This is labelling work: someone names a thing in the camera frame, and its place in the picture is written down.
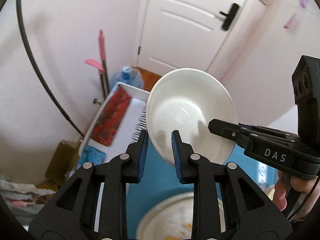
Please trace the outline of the person right hand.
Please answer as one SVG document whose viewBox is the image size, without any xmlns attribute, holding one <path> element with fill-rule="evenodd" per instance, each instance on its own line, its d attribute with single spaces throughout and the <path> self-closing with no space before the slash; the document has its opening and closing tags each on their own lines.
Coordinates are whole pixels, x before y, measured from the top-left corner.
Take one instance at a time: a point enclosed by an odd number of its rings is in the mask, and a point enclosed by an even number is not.
<svg viewBox="0 0 320 240">
<path fill-rule="evenodd" d="M 319 199 L 319 178 L 303 180 L 278 171 L 272 202 L 289 221 L 303 220 Z"/>
</svg>

